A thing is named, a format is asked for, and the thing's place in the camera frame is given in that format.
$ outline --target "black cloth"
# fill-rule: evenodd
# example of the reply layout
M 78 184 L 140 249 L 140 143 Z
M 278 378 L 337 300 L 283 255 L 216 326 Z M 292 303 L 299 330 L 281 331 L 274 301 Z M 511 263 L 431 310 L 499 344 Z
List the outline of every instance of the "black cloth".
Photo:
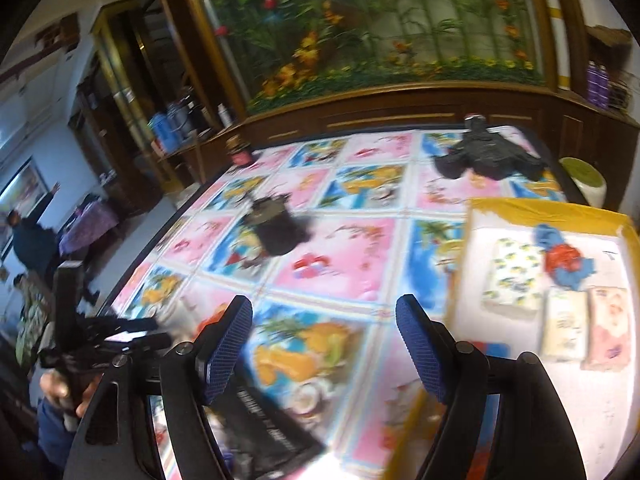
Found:
M 38 224 L 52 199 L 53 193 L 47 193 L 33 211 L 13 227 L 15 255 L 27 269 L 43 279 L 52 260 L 60 258 L 56 232 Z

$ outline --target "white bottle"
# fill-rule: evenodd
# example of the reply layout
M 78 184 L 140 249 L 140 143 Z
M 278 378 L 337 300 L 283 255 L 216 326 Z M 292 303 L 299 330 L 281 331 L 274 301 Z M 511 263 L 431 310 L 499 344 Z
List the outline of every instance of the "white bottle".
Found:
M 231 124 L 233 123 L 233 121 L 231 120 L 231 115 L 229 114 L 229 110 L 227 110 L 225 105 L 223 105 L 222 103 L 218 105 L 218 115 L 220 116 L 222 125 L 225 128 L 231 126 Z

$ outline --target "wooden cabinet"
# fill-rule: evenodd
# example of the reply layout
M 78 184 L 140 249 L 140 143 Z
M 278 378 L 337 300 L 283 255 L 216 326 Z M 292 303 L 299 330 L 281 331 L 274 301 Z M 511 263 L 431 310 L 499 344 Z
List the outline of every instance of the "wooden cabinet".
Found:
M 183 156 L 198 174 L 211 179 L 230 163 L 225 140 L 231 135 L 240 134 L 263 148 L 375 126 L 461 123 L 473 112 L 485 115 L 489 124 L 535 131 L 557 158 L 575 156 L 596 165 L 609 188 L 605 207 L 615 210 L 620 205 L 640 125 L 594 108 L 572 92 L 519 84 L 458 81 L 345 92 L 247 118 L 201 145 L 201 165 L 194 150 Z

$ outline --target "picture frame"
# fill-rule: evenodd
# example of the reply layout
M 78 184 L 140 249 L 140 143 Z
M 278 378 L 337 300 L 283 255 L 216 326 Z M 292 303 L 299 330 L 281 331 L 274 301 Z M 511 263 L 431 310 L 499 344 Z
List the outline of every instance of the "picture frame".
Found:
M 27 216 L 49 192 L 33 159 L 30 157 L 11 177 L 0 192 L 0 254 L 6 257 L 12 243 L 12 230 L 6 224 L 6 215 L 12 209 Z

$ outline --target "gold column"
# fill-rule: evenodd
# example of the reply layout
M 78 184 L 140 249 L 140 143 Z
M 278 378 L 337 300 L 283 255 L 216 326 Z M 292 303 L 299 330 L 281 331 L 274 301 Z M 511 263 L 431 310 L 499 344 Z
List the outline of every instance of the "gold column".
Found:
M 164 192 L 181 190 L 174 168 L 151 148 L 155 136 L 148 122 L 175 96 L 152 55 L 138 0 L 102 7 L 92 35 L 113 98 L 151 171 Z

